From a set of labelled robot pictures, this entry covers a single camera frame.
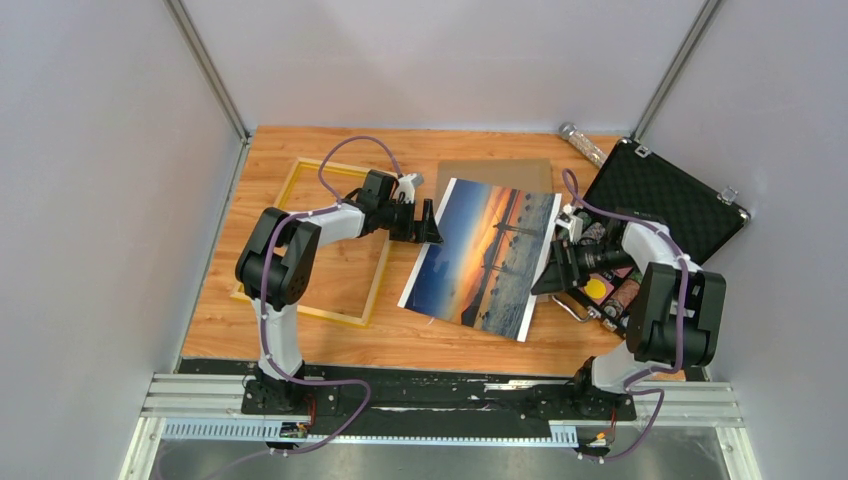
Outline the yellow wooden picture frame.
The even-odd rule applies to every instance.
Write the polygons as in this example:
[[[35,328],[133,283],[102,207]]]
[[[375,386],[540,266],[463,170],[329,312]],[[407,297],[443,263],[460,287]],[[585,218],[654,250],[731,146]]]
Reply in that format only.
[[[289,198],[304,169],[312,169],[318,175],[329,169],[332,173],[360,178],[363,185],[343,196],[340,205],[334,204],[322,211],[302,212],[296,218],[279,206]],[[235,276],[241,283],[243,296],[249,300],[264,299],[274,308],[294,305],[300,314],[351,325],[367,325],[390,251],[389,232],[378,227],[377,211],[390,200],[396,200],[393,194],[397,184],[397,176],[384,171],[297,159],[278,195],[277,204],[263,210],[236,263]],[[362,238],[378,230],[386,232],[385,239],[360,315],[299,304],[312,277],[320,248]]]

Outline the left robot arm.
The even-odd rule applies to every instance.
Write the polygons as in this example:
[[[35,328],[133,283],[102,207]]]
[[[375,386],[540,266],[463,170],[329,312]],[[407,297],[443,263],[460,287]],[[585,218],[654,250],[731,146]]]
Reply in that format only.
[[[305,403],[319,381],[304,376],[298,342],[298,305],[318,251],[327,245],[385,230],[392,241],[440,244],[433,202],[425,199],[415,215],[419,173],[392,175],[370,170],[363,185],[328,207],[287,212],[266,208],[235,267],[256,314],[260,357],[245,386],[246,414],[289,414]]]

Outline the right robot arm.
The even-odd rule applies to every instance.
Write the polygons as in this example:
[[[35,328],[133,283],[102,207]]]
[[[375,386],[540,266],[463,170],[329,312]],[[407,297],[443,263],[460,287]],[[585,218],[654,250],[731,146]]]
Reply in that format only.
[[[588,283],[593,273],[633,267],[642,275],[630,304],[625,338],[589,358],[574,375],[565,402],[576,415],[605,419],[657,373],[704,366],[714,357],[726,281],[704,271],[651,217],[608,213],[606,238],[594,244],[551,243],[547,264],[532,286],[553,295]]]

